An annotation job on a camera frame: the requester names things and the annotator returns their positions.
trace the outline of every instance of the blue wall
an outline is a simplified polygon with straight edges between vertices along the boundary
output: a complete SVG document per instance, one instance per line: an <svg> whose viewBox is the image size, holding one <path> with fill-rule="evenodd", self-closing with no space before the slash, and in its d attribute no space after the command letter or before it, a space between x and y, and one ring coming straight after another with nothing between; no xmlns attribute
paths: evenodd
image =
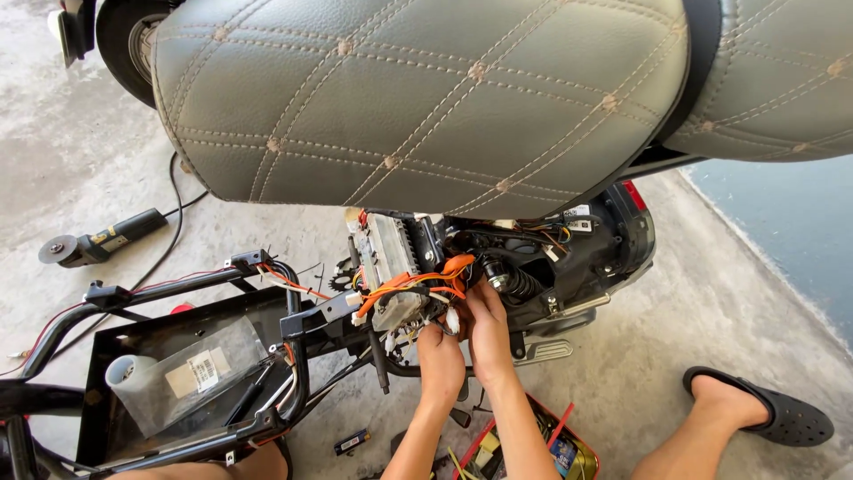
<svg viewBox="0 0 853 480"><path fill-rule="evenodd" d="M853 155L685 170L853 346Z"/></svg>

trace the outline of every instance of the footrest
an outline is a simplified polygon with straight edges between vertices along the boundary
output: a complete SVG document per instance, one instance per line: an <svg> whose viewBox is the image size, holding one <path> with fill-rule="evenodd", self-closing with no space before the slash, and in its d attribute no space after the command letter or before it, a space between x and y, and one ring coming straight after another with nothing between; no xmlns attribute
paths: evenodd
<svg viewBox="0 0 853 480"><path fill-rule="evenodd" d="M571 355L574 348L572 348L572 344L568 340L559 338L526 344L525 350L527 351L525 358L520 360L513 359L515 366L532 365L534 363L561 359Z"/></svg>

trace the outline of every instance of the tire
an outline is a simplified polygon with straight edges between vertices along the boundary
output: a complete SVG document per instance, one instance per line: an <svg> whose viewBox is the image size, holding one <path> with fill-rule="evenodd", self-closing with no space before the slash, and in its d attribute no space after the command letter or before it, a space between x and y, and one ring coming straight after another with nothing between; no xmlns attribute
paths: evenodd
<svg viewBox="0 0 853 480"><path fill-rule="evenodd" d="M167 2L107 0L95 27L98 50L110 73L125 90L151 108L156 108L154 90L150 70L146 71L150 68L148 58L140 42L143 36L151 38L156 25L170 12Z"/></svg>

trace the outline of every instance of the foot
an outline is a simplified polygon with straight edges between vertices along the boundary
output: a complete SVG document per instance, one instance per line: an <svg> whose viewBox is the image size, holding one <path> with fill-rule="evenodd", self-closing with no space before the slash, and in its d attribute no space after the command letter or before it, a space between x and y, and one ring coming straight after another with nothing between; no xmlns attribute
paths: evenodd
<svg viewBox="0 0 853 480"><path fill-rule="evenodd" d="M711 409L737 428L767 423L767 407L755 396L706 375L697 375L690 383L695 407Z"/></svg>

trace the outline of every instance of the rear shock absorber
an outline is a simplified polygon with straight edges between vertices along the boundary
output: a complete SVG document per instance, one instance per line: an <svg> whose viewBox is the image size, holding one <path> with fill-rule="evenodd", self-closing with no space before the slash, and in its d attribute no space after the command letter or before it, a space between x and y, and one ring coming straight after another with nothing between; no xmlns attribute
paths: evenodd
<svg viewBox="0 0 853 480"><path fill-rule="evenodd" d="M483 260L483 272L495 290L522 301L529 300L544 290L542 284L527 272L494 257L486 257Z"/></svg>

